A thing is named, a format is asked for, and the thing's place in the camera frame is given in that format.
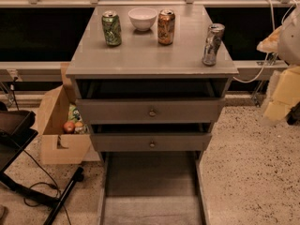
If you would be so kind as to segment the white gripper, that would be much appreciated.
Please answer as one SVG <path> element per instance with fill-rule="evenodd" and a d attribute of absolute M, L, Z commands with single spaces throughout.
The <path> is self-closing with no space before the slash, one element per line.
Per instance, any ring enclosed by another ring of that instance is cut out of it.
<path fill-rule="evenodd" d="M 276 53 L 281 60 L 293 65 L 282 72 L 275 71 L 269 81 L 262 104 L 262 124 L 274 126 L 281 122 L 300 102 L 300 6 L 297 6 L 275 29 L 261 41 L 257 50 Z"/>

